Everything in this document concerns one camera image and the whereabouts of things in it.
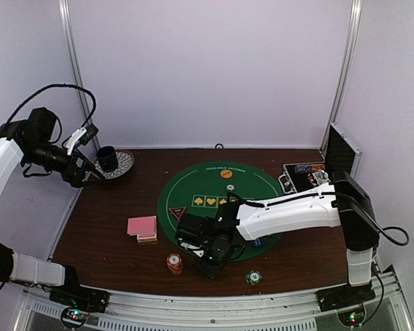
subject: white backdrop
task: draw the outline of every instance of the white backdrop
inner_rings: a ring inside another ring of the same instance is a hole
[[[338,122],[364,151],[357,180],[377,220],[411,236],[403,248],[382,237],[379,255],[395,266],[414,317],[414,0],[364,2]]]
[[[71,82],[58,3],[0,0],[0,125],[39,88]],[[42,106],[60,117],[64,137],[83,121],[77,95],[69,89],[40,94],[18,118],[28,118],[32,108]],[[0,242],[17,252],[47,259],[76,189],[59,174],[25,179],[21,173],[22,168],[17,167],[0,200]],[[20,285],[7,284],[0,292],[0,331],[10,330],[22,290]]]
[[[318,147],[350,11],[350,0],[71,1],[100,142]]]

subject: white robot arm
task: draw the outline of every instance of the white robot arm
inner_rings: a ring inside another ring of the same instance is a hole
[[[348,174],[341,173],[339,178],[336,174],[334,185],[325,183],[309,191],[262,201],[229,202],[219,208],[215,219],[186,213],[178,223],[177,239],[183,248],[200,258],[195,267],[213,279],[242,241],[292,230],[342,225],[348,282],[351,286],[361,286],[371,280],[371,262],[379,234],[359,207],[373,214],[368,195]]]
[[[264,204],[264,208],[241,205],[237,213],[239,225],[236,228],[245,240],[251,241],[275,233],[340,226],[339,211],[334,204],[335,195],[324,193],[335,194],[335,187],[324,183],[306,192],[256,201]],[[347,249],[346,258],[349,283],[352,286],[369,283],[373,247],[361,251]]]
[[[46,108],[32,110],[27,120],[11,122],[21,107],[48,88],[76,88],[88,93],[95,101],[92,93],[79,86],[51,84],[34,93],[16,109],[8,121],[0,127],[0,197],[18,165],[34,163],[42,166],[46,173],[38,174],[39,176],[54,171],[59,172],[64,181],[76,188],[104,180],[104,176],[93,164],[76,150],[78,145],[86,145],[97,133],[98,129],[93,124],[81,128],[80,132],[83,134],[79,137],[75,135],[67,139],[67,148],[60,148],[50,141],[59,119]],[[25,177],[34,175],[26,174],[28,169],[23,171]],[[89,172],[94,173],[95,177],[86,179]],[[0,282],[8,281],[49,286],[52,289],[51,300],[66,305],[75,302],[74,306],[81,310],[103,312],[106,309],[108,293],[80,286],[77,272],[73,267],[19,254],[0,243]]]
[[[0,139],[0,196],[14,169],[20,164],[23,152],[14,140]],[[10,281],[64,285],[64,267],[34,257],[12,252],[12,272]]]

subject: wooden table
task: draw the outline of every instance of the wooden table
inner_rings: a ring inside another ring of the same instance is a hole
[[[73,265],[84,285],[146,294],[223,296],[270,294],[347,282],[342,229],[315,228],[286,233],[267,253],[229,263],[215,281],[202,278],[193,258],[176,248],[158,226],[159,241],[138,244],[126,234],[127,218],[154,215],[161,189],[183,169],[201,162],[236,161],[277,178],[284,163],[321,161],[316,150],[133,150],[134,168],[125,176],[81,193],[54,255]],[[173,275],[166,258],[177,252],[184,272]],[[259,270],[263,281],[248,285]]]

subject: blue mug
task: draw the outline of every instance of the blue mug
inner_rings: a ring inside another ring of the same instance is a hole
[[[118,168],[117,153],[112,146],[104,146],[97,152],[99,166],[104,172],[112,172]]]

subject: stack of poker chips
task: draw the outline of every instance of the stack of poker chips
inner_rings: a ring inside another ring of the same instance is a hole
[[[309,174],[311,172],[316,172],[319,170],[325,170],[325,165],[323,163],[318,164],[297,164],[295,166],[296,174]]]
[[[178,254],[170,254],[167,257],[167,266],[173,274],[181,274],[184,269],[182,259]]]

